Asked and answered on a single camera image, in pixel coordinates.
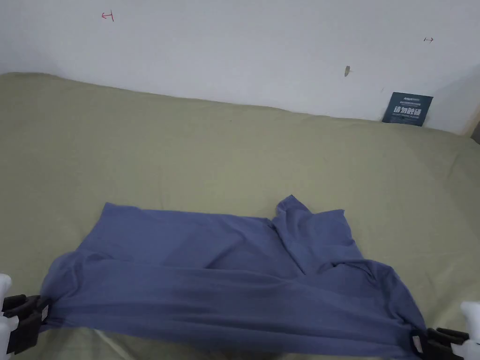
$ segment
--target cloth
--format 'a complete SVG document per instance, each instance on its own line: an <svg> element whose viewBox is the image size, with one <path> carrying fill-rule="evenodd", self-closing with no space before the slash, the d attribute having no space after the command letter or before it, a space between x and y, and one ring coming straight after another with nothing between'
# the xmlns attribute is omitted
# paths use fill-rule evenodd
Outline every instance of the cloth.
<svg viewBox="0 0 480 360"><path fill-rule="evenodd" d="M265 218L106 204L52 264L42 330L90 327L203 348L414 358L425 329L394 270L363 259L343 210L295 197Z"/></svg>

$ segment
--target white wall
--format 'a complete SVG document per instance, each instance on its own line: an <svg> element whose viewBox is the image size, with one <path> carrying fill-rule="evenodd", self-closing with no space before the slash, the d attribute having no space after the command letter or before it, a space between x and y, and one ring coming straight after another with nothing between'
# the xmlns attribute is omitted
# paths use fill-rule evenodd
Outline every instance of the white wall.
<svg viewBox="0 0 480 360"><path fill-rule="evenodd" d="M0 73L371 120L431 95L426 126L456 133L480 103L478 0L0 4Z"/></svg>

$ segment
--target dark blue sign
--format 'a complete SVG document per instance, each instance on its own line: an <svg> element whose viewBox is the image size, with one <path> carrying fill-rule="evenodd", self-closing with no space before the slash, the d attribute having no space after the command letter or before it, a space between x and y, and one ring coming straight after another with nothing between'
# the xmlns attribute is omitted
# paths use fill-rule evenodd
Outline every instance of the dark blue sign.
<svg viewBox="0 0 480 360"><path fill-rule="evenodd" d="M433 96L393 93L382 122L422 126Z"/></svg>

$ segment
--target red arrow mark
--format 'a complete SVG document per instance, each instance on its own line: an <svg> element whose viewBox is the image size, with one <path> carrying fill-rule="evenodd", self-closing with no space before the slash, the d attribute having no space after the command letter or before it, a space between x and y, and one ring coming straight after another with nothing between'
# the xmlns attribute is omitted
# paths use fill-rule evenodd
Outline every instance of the red arrow mark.
<svg viewBox="0 0 480 360"><path fill-rule="evenodd" d="M110 14L108 14L108 15L105 15L105 13L104 13L104 12L102 13L102 17L103 17L104 19L106 19L106 18L107 18L107 16L111 16L111 17L112 17L112 21L114 21L114 20L113 20L113 13L112 13L112 10L110 10Z"/></svg>

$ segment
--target bed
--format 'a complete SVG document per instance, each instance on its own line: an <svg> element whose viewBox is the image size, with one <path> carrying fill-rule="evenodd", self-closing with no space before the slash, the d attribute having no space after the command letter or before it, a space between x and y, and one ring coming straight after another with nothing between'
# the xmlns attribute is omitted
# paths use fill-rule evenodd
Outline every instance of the bed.
<svg viewBox="0 0 480 360"><path fill-rule="evenodd" d="M480 300L480 145L368 120L0 76L0 272L36 294L105 202L272 217L293 194L342 208L366 258L391 265L428 326L465 329ZM19 359L272 358L62 329ZM277 358L327 359L283 354Z"/></svg>

